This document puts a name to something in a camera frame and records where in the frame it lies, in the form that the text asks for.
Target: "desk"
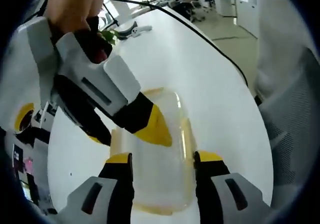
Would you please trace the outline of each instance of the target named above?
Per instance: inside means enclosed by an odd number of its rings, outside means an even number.
[[[155,1],[150,2],[150,4],[163,8],[163,7],[167,6],[168,2],[163,1],[163,0],[155,0]],[[150,11],[151,11],[150,7],[144,6],[142,8],[134,10],[131,13],[131,18],[136,18],[136,17],[141,16],[142,14],[145,14]]]
[[[256,185],[270,204],[273,163],[267,132],[235,67],[198,35],[159,10],[135,21],[138,25],[152,25],[152,30],[121,41],[114,51],[126,61],[142,90],[165,87],[177,92],[198,149],[222,156],[229,170]],[[107,117],[103,116],[103,121],[109,128],[114,127]],[[86,137],[61,110],[57,111],[48,154],[48,179],[57,211],[64,207],[72,190],[100,172],[108,154],[108,147]],[[140,223],[140,218],[153,221],[157,217],[159,223],[195,224],[200,223],[198,213],[194,199],[185,211],[173,216],[133,210],[131,220]]]

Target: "black cable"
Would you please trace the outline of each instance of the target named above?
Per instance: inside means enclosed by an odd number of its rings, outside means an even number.
[[[102,5],[103,5],[103,7],[105,8],[105,10],[108,12],[108,14],[110,15],[110,17],[112,18],[112,23],[110,23],[105,29],[111,27],[113,24],[116,24],[116,26],[119,27],[119,22],[118,22],[118,20],[116,20],[116,19],[114,18],[114,16],[111,14],[111,12],[109,11],[109,9],[107,8],[106,4],[103,3]]]
[[[169,15],[170,17],[176,19],[177,21],[179,21],[180,23],[182,23],[183,25],[185,25],[187,28],[191,29],[194,33],[196,33],[198,36],[200,36],[203,40],[205,40],[209,45],[211,45],[214,49],[216,49],[222,56],[224,56],[229,62],[231,62],[237,69],[238,71],[241,73],[244,82],[246,84],[246,86],[248,87],[248,81],[247,78],[244,74],[244,72],[240,69],[240,67],[233,61],[231,60],[226,54],[224,54],[216,45],[214,45],[210,40],[208,40],[204,35],[202,35],[199,31],[197,31],[196,29],[194,29],[191,25],[189,25],[188,23],[184,22],[182,19],[180,19],[179,17],[175,16],[174,14],[172,14],[171,12],[163,9],[160,6],[157,5],[152,5],[150,3],[144,3],[144,2],[140,2],[140,1],[135,1],[135,0],[110,0],[110,1],[117,1],[117,2],[123,2],[123,3],[132,3],[132,4],[137,4],[137,5],[141,5],[141,6],[146,6],[146,7],[150,7],[150,8],[154,8],[157,10],[160,10],[162,12],[164,12],[165,14]]]

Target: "office chair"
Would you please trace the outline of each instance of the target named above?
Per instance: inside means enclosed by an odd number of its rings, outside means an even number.
[[[291,203],[313,169],[320,147],[320,66],[309,49],[285,89],[259,106],[271,145],[274,187],[271,207]]]

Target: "yellow circular part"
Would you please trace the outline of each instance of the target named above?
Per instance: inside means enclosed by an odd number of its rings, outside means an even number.
[[[14,129],[19,132],[23,131],[20,129],[20,125],[24,117],[30,112],[35,110],[35,105],[33,103],[27,103],[21,107],[18,115],[15,118]]]

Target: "floor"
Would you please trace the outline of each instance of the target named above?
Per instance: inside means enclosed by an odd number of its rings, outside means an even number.
[[[205,20],[194,24],[232,59],[245,74],[250,92],[256,95],[254,81],[257,74],[258,40],[237,25],[237,19],[222,17],[214,9],[209,13],[198,13]]]

